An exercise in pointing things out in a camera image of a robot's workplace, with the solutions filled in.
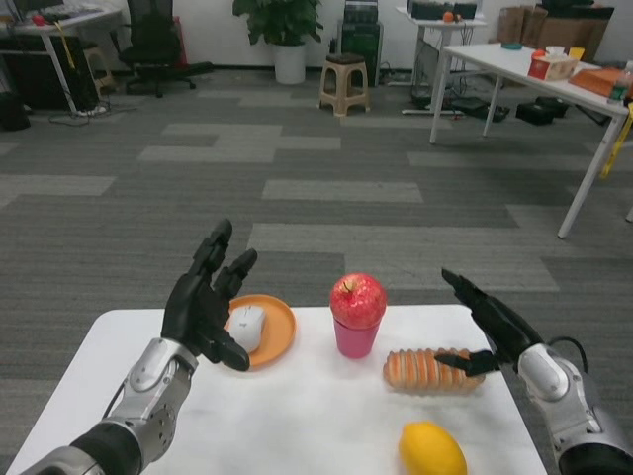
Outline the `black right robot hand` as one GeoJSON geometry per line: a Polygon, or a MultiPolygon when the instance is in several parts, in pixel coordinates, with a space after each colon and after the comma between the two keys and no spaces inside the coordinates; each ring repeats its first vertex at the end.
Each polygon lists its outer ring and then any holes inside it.
{"type": "Polygon", "coordinates": [[[446,268],[441,269],[441,275],[457,299],[471,311],[473,321],[494,344],[495,350],[471,352],[468,357],[442,352],[434,356],[438,363],[462,370],[467,377],[476,377],[499,371],[504,364],[516,367],[524,351],[544,342],[513,309],[466,277],[446,268]]]}

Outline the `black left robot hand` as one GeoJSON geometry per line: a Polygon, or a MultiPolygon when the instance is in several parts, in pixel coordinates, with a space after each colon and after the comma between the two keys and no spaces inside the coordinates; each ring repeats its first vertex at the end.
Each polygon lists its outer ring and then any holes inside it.
{"type": "Polygon", "coordinates": [[[246,350],[229,335],[229,304],[257,261],[250,248],[232,264],[224,260],[232,235],[230,220],[217,223],[193,256],[189,270],[177,280],[164,309],[161,336],[184,345],[193,355],[244,372],[246,350]]]}

